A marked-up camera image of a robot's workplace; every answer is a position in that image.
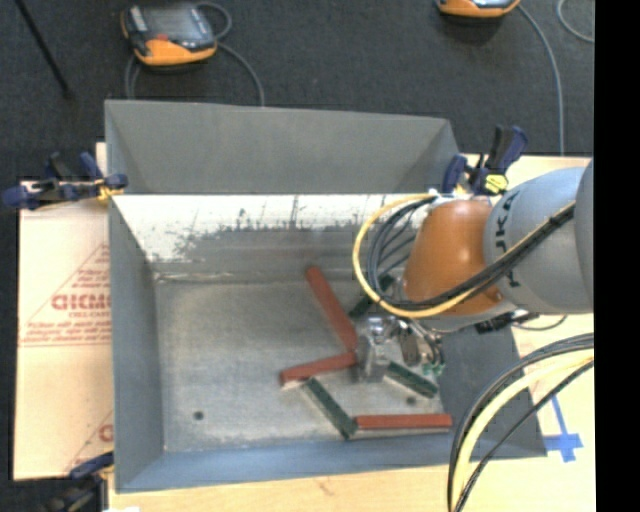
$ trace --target scratch mark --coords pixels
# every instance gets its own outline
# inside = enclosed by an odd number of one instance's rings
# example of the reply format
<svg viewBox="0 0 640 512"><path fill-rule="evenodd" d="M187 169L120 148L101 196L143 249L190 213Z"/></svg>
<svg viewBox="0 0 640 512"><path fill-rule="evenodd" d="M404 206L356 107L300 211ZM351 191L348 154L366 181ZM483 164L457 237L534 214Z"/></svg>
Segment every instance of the scratch mark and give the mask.
<svg viewBox="0 0 640 512"><path fill-rule="evenodd" d="M321 481L321 480L316 480L316 484L318 484L318 487L320 488L320 490L326 495L326 496L335 496L336 493L333 492L329 486L327 485L327 483Z"/></svg>
<svg viewBox="0 0 640 512"><path fill-rule="evenodd" d="M296 223L298 222L298 202L299 197L296 195L293 198L293 207L291 208L291 216L289 217L289 229L295 228Z"/></svg>

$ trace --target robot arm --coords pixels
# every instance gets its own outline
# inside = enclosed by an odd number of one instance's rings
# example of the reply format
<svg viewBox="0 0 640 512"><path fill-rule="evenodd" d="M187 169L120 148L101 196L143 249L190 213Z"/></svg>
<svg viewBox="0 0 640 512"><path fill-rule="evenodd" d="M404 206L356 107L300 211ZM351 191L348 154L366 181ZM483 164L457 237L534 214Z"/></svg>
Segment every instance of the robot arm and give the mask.
<svg viewBox="0 0 640 512"><path fill-rule="evenodd" d="M423 194L388 205L356 238L356 276L373 303L421 326L423 337L425 331L438 336L517 310L533 316L589 313L593 172L593 160L586 168L550 172L508 190L495 205L473 193ZM415 235L409 236L418 208L426 215L414 221ZM393 253L403 231L410 249L398 258ZM363 270L359 251L365 239ZM402 263L385 268L394 259ZM380 282L388 275L395 286L385 293Z"/></svg>

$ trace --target cable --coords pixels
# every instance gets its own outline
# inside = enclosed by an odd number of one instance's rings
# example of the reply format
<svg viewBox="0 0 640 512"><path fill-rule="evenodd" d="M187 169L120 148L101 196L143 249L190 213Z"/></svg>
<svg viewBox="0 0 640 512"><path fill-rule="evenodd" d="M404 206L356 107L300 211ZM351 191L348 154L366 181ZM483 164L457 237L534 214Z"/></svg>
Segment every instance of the cable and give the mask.
<svg viewBox="0 0 640 512"><path fill-rule="evenodd" d="M253 67L242 55L240 55L237 51L235 51L229 45L222 43L222 39L224 39L229 34L229 32L231 31L231 28L233 27L233 19L231 18L231 14L229 13L229 11L227 11L224 7L222 7L219 4L216 4L214 2L208 2L208 1L199 2L196 5L196 7L198 8L210 7L223 15L225 19L225 26L219 33L217 34L214 33L216 48L220 48L221 50L227 52L229 55L235 58L249 72L249 75L251 76L251 79L253 80L258 93L258 103L261 107L264 107L265 106L264 87L262 86L262 83L257 73L254 71ZM124 92L125 92L125 97L127 99L135 99L135 87L136 87L136 82L138 80L138 76L140 75L140 70L141 70L141 65L137 62L135 54L133 54L129 58L129 61L127 62L127 66L124 74Z"/></svg>
<svg viewBox="0 0 640 512"><path fill-rule="evenodd" d="M244 59L244 57L242 57L242 55L240 55L238 52L230 48L228 45L218 42L218 47L224 50L225 52L227 52L229 55L235 57L236 60L238 60L247 69L247 71L251 75L251 78L253 79L253 82L256 85L256 89L258 91L258 102L261 107L264 107L265 106L264 88L262 87L262 84L260 83L260 79L258 78L258 75L253 70L253 68Z"/></svg>
<svg viewBox="0 0 640 512"><path fill-rule="evenodd" d="M537 332L541 332L541 331L549 331L551 329L555 329L556 327L558 327L559 325L563 324L565 322L565 320L569 318L569 315L563 315L562 317L560 317L559 320L557 320L556 322L549 324L549 325L544 325L541 327L534 327L534 326L529 326L526 324L519 324L517 322L514 322L513 324L511 324L513 327L517 328L517 329L522 329L523 331L537 331Z"/></svg>
<svg viewBox="0 0 640 512"><path fill-rule="evenodd" d="M556 83L556 95L558 97L558 132L559 132L559 146L560 146L560 155L564 155L564 100L562 94L562 82L560 80L560 71L558 71L558 65L556 64L556 58L553 55L553 50L551 49L551 45L549 41L547 41L546 36L542 29L538 26L533 17L529 14L529 12L522 7L522 4L518 4L517 7L523 16L527 19L527 21L531 24L533 29L538 34L538 37L542 41L544 48L549 56L549 61L551 62L551 69L553 72L553 78Z"/></svg>
<svg viewBox="0 0 640 512"><path fill-rule="evenodd" d="M557 384L551 391L549 391L544 397L542 397L533 407L531 407L526 414L524 414L508 431L507 433L500 438L500 440L494 445L494 447L489 450L483 457L480 459L480 462L474 469L473 473L469 477L467 484L464 486L460 494L460 498L456 503L453 512L460 512L469 498L471 490L473 486L478 481L480 474L483 469L489 463L491 458L495 455L495 453L500 449L500 447L520 428L525 421L527 421L530 417L532 417L536 412L538 412L544 405L546 405L549 400L551 400L554 396L560 393L565 387L571 384L574 380L576 380L583 373L587 372L591 368L593 368L595 361L590 361L577 370L573 371L569 376L562 379L562 381Z"/></svg>
<svg viewBox="0 0 640 512"><path fill-rule="evenodd" d="M544 379L551 375L561 373L567 369L572 369L577 366L582 366L593 360L593 349L582 349L583 351L589 351L589 356L579 355L573 358L570 362L561 361L556 364L550 364L543 368L538 368L529 374L524 375L514 383L509 385L504 391L500 392L483 410L478 414L467 433L464 442L460 447L460 453L458 455L458 463L453 468L453 496L459 497L464 489L463 475L467 472L467 467L471 461L471 454L473 449L482 435L484 429L487 427L492 418L498 413L502 407L511 401L518 393L528 388L530 385Z"/></svg>
<svg viewBox="0 0 640 512"><path fill-rule="evenodd" d="M449 503L449 508L452 507L453 502L453 468L455 468L457 465L460 446L471 425L475 421L478 412L486 406L486 404L493 398L493 396L495 396L513 376L519 375L527 366L543 361L549 357L568 354L578 350L584 350L585 348L593 347L593 333L572 336L570 338L565 338L563 340L546 345L542 348L534 350L530 354L517 361L511 367L504 370L496 379L490 382L485 387L485 389L478 394L478 397L467 409L467 412L465 413L463 418L461 418L453 438L449 460L450 471L447 482L447 501Z"/></svg>
<svg viewBox="0 0 640 512"><path fill-rule="evenodd" d="M570 26L567 21L564 19L564 16L562 14L562 7L564 6L566 0L558 0L558 3L556 4L556 14L558 15L558 19L560 20L560 23L562 23L562 26L567 29L569 32L571 32L574 36L576 36L578 39L582 39L583 41L586 41L587 43L592 43L595 44L596 40L594 37L589 37L586 36L580 32L578 32L577 30L575 30L572 26Z"/></svg>
<svg viewBox="0 0 640 512"><path fill-rule="evenodd" d="M390 313L405 317L405 318L425 318L436 315L451 307L470 299L471 297L482 292L498 279L504 276L511 268L518 264L526 255L533 251L549 234L555 231L573 218L573 211L575 209L575 201L570 202L564 208L561 208L553 216L543 222L534 231L529 233L523 239L514 244L507 252L505 252L500 258L498 258L491 265L485 267L482 271L478 272L467 281L455 286L454 288L447 290L440 295L432 297L430 299L412 302L406 300L393 300L391 297L380 293L376 290L378 283L378 276L375 272L372 272L374 267L374 260L378 253L378 248L381 246L381 240L390 232L396 222L398 222L403 215L405 215L412 205L405 206L399 211L394 213L381 228L383 236L374 238L372 247L367 255L367 277L365 277L360 265L360 248L362 241L369 231L370 227L385 213L389 212L397 206L415 202L420 206L433 202L438 196L432 194L414 194L407 196L392 203L389 203L377 212L375 212L369 219L367 219L361 226L358 235L356 236L353 252L352 252L352 264L356 278L358 279L362 289L371 298L371 300L379 304L381 307L389 311Z"/></svg>

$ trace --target black carpet floor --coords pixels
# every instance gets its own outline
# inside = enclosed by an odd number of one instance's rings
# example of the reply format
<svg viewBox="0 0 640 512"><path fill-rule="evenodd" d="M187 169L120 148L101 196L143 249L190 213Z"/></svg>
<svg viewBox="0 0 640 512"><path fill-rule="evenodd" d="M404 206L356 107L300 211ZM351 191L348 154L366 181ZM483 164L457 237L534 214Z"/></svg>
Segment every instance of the black carpet floor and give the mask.
<svg viewBox="0 0 640 512"><path fill-rule="evenodd" d="M520 126L527 153L594 153L595 44L571 33L559 0L522 0L499 23L462 24L433 0L220 0L233 17L224 42L253 66L266 105L449 119L465 152L486 152L496 124ZM25 0L74 97L62 96L16 2L0 14L0 190L70 163L104 136L103 101L125 94L126 0ZM564 20L594 37L595 0L567 0ZM215 28L222 18L211 11ZM255 85L220 52L197 71L142 72L138 98L252 105ZM0 510L30 511L65 482L12 482L16 219L0 215Z"/></svg>

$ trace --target black cable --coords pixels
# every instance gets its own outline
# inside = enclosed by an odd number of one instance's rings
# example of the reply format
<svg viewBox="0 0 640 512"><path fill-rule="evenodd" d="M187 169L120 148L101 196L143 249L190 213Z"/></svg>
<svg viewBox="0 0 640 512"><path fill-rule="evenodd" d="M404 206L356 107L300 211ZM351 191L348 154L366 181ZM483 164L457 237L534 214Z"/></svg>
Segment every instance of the black cable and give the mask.
<svg viewBox="0 0 640 512"><path fill-rule="evenodd" d="M251 78L253 79L253 82L256 85L256 89L258 91L258 103L259 103L259 105L261 107L264 107L265 106L264 88L262 87L262 83L260 82L260 78L258 78L258 75L253 70L251 65L245 60L244 57L242 57L242 55L240 55L238 52L236 52L235 50L230 48L228 45L223 44L221 42L218 42L218 47L221 48L222 50L224 50L225 52L227 52L229 55L235 57L236 60L238 62L240 62L246 68L246 70L251 75Z"/></svg>
<svg viewBox="0 0 640 512"><path fill-rule="evenodd" d="M559 384L557 384L551 391L549 391L544 397L542 397L533 407L531 407L508 431L507 433L500 438L500 440L494 445L494 447L489 450L483 457L480 459L480 462L471 473L469 480L467 481L462 493L460 494L460 498L456 503L453 512L461 512L464 505L466 504L471 491L480 478L480 474L489 463L489 461L493 458L496 452L500 449L500 447L527 421L531 416L533 416L536 412L538 412L544 405L546 405L554 396L560 393L564 388L566 388L569 384L571 384L574 380L580 377L583 373L587 372L595 365L595 361L589 361L585 363L577 370L574 370L567 377L562 379Z"/></svg>
<svg viewBox="0 0 640 512"><path fill-rule="evenodd" d="M549 62L551 63L551 71L553 72L553 79L556 83L556 96L558 99L558 135L559 135L559 149L560 155L564 155L564 99L562 94L562 80L560 79L560 71L558 70L558 64L556 64L556 58L553 54L553 50L551 49L551 45L549 41L547 41L547 37L544 35L544 32L536 22L536 20L529 14L529 12L522 6L522 4L518 4L517 9L520 10L525 19L529 22L529 24L533 27L536 34L542 41L545 51L547 52L547 56L549 57Z"/></svg>
<svg viewBox="0 0 640 512"><path fill-rule="evenodd" d="M586 36L580 32L578 32L576 29L574 29L571 25L569 25L569 23L567 23L567 20L564 19L564 16L562 14L562 7L564 6L566 0L558 0L558 3L556 4L556 14L558 16L558 19L560 20L560 23L562 23L562 26L571 34L573 34L574 36L576 36L578 39L581 39L587 43L592 43L595 44L596 40L594 37L589 37Z"/></svg>
<svg viewBox="0 0 640 512"><path fill-rule="evenodd" d="M451 455L449 459L449 477L447 480L447 502L449 509L452 507L453 474L460 455L460 447L469 432L475 418L492 400L505 384L514 376L520 374L527 366L544 361L550 357L568 354L579 350L594 347L593 333L572 336L563 340L551 343L520 359L517 363L504 370L496 379L490 382L483 391L478 394L471 406L467 409L464 417L460 420L458 428L453 438Z"/></svg>
<svg viewBox="0 0 640 512"><path fill-rule="evenodd" d="M451 288L450 290L447 290L444 293L441 293L424 301L414 302L407 300L396 300L380 290L377 265L381 257L380 255L382 247L384 246L386 237L404 216L406 216L409 212L413 212L415 211L415 209L420 208L432 201L432 198L416 201L399 209L397 212L391 215L389 219L387 219L383 223L378 232L374 235L372 244L367 253L367 281L369 282L371 288L391 306L403 308L407 311L419 311L424 308L438 306L456 296L473 290L473 292L467 296L466 300L468 300L486 290L496 281L502 278L509 270L515 267L515 265L520 263L520 261L522 261L522 259L524 259L529 253L531 253L547 236L549 236L556 229L560 228L566 222L571 220L573 218L575 209L575 204L573 204L560 210L555 215L552 215L531 233L528 241L521 247L508 253L506 256L485 267L483 270L481 270L465 282Z"/></svg>
<svg viewBox="0 0 640 512"><path fill-rule="evenodd" d="M529 326L529 325L526 325L526 324L520 324L520 323L517 322L517 319L516 319L516 322L514 322L512 324L512 326L516 327L518 329L522 329L523 331L537 331L537 332L548 331L548 330L551 330L551 329L555 329L559 325L563 324L567 318L569 318L569 315L563 315L556 322L554 322L552 324L549 324L549 325L543 325L541 327L534 327L534 326Z"/></svg>

